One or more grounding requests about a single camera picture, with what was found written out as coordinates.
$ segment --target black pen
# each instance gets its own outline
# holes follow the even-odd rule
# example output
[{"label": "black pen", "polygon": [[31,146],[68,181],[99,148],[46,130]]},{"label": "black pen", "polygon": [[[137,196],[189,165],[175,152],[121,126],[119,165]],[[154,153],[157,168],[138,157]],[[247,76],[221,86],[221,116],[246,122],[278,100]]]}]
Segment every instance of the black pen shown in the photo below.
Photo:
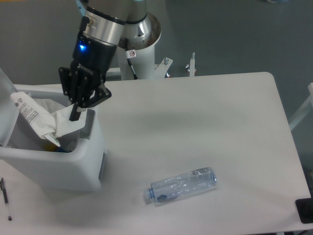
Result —
[{"label": "black pen", "polygon": [[5,203],[5,207],[8,211],[8,219],[11,221],[12,220],[12,216],[11,216],[11,212],[10,212],[10,208],[9,208],[9,200],[8,200],[8,196],[6,195],[6,189],[5,189],[5,185],[4,185],[4,179],[1,178],[0,180],[0,188],[3,192],[3,197],[4,197],[4,203]]}]

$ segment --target crumpled paper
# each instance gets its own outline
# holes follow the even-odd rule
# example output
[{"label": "crumpled paper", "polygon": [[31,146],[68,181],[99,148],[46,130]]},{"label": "crumpled paper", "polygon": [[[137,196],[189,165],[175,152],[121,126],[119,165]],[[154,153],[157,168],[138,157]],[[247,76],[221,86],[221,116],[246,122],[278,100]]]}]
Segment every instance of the crumpled paper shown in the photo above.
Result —
[{"label": "crumpled paper", "polygon": [[87,112],[81,112],[77,121],[70,121],[73,104],[65,107],[51,99],[32,99],[24,92],[11,94],[11,99],[35,133],[60,147],[58,137],[85,126]]}]

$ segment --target cable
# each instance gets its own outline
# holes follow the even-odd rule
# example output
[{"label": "cable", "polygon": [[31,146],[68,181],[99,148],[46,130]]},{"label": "cable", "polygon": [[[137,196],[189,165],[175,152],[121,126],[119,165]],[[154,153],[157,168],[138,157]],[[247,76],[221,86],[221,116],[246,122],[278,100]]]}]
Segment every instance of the cable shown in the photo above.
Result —
[{"label": "cable", "polygon": [[298,235],[302,235],[302,234],[305,234],[308,230],[304,230],[302,231],[301,233],[299,233]]},{"label": "cable", "polygon": [[[128,51],[128,39],[127,39],[127,38],[125,38],[125,51]],[[128,65],[131,67],[132,74],[133,74],[133,76],[134,76],[134,80],[137,80],[138,77],[137,77],[136,72],[135,72],[135,69],[134,69],[134,67],[133,67],[133,65],[132,65],[131,59],[130,59],[130,58],[127,58],[127,62],[128,62]]]}]

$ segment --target blue led light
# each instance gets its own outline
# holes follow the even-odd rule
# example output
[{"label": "blue led light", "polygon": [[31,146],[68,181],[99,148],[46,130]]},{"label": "blue led light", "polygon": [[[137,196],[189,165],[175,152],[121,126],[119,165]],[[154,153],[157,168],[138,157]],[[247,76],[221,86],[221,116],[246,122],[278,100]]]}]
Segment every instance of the blue led light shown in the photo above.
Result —
[{"label": "blue led light", "polygon": [[83,45],[79,45],[79,47],[81,51],[84,51],[86,49],[86,46],[83,46]]}]

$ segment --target trash bin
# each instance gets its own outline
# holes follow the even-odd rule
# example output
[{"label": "trash bin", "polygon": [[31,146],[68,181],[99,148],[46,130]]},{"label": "trash bin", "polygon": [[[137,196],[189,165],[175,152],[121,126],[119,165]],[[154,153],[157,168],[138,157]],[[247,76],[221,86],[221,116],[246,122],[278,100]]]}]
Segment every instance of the trash bin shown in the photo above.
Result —
[{"label": "trash bin", "polygon": [[[62,89],[19,85],[32,98],[70,103]],[[100,176],[107,153],[97,117],[97,107],[87,110],[85,127],[58,140],[71,152],[50,152],[10,99],[12,83],[0,69],[0,159],[42,187],[94,191],[101,188]]]}]

